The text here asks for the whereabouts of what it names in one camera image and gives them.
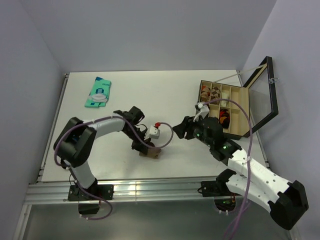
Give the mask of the brown sock with striped cuff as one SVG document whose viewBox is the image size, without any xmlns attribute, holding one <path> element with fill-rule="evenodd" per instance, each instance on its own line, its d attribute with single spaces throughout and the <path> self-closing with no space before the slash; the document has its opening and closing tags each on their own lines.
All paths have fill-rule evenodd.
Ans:
<svg viewBox="0 0 320 240">
<path fill-rule="evenodd" d="M 161 148 L 148 148 L 147 154 L 143 154 L 142 152 L 140 152 L 139 156 L 156 160 L 159 158 L 161 151 Z"/>
</svg>

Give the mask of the black red yellow argyle sock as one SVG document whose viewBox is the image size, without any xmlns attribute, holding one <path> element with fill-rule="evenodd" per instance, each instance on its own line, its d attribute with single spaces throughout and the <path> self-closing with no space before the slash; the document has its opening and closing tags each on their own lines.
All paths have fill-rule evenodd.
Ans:
<svg viewBox="0 0 320 240">
<path fill-rule="evenodd" d="M 228 129 L 230 126 L 230 113 L 226 108 L 222 108 L 219 111 L 219 123 L 222 125 L 224 129 Z"/>
</svg>

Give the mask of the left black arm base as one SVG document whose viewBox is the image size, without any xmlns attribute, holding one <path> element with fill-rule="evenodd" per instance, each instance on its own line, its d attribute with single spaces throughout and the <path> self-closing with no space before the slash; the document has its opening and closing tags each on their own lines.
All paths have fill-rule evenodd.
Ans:
<svg viewBox="0 0 320 240">
<path fill-rule="evenodd" d="M 78 212 L 83 216 L 96 215 L 102 203 L 109 205 L 109 213 L 111 214 L 113 207 L 110 200 L 113 199 L 113 184 L 94 184 L 88 189 L 81 190 L 78 185 L 74 184 L 69 187 L 67 197 L 68 202 L 78 202 Z"/>
</svg>

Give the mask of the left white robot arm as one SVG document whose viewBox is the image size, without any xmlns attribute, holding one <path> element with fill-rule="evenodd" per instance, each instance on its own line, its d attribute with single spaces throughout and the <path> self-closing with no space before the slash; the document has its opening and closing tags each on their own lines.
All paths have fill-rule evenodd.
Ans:
<svg viewBox="0 0 320 240">
<path fill-rule="evenodd" d="M 71 118 L 53 145 L 55 163 L 71 170 L 72 176 L 80 184 L 79 194 L 91 200 L 98 193 L 98 180 L 88 164 L 94 141 L 114 132 L 123 132 L 132 140 L 131 148 L 144 155 L 155 145 L 145 139 L 146 130 L 136 127 L 145 115 L 133 106 L 129 111 L 116 110 L 111 116 L 91 121 Z"/>
</svg>

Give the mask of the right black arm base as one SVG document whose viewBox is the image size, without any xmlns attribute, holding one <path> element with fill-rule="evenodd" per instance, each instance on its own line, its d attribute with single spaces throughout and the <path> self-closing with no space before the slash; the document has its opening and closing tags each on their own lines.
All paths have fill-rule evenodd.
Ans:
<svg viewBox="0 0 320 240">
<path fill-rule="evenodd" d="M 197 192 L 203 198 L 213 198 L 214 207 L 219 214 L 230 214 L 237 210 L 237 193 L 231 192 L 224 182 L 217 180 L 202 181 Z"/>
</svg>

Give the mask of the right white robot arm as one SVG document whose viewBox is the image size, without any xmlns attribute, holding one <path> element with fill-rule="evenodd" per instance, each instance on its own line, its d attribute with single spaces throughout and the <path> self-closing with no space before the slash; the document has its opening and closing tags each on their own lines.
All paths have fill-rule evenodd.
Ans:
<svg viewBox="0 0 320 240">
<path fill-rule="evenodd" d="M 217 177 L 216 189 L 222 195 L 242 195 L 267 210 L 280 227 L 291 230 L 309 203 L 304 185 L 275 174 L 248 155 L 239 144 L 224 135 L 215 117 L 194 121 L 186 116 L 173 127 L 179 139 L 197 139 L 209 147 L 214 159 L 227 169 Z"/>
</svg>

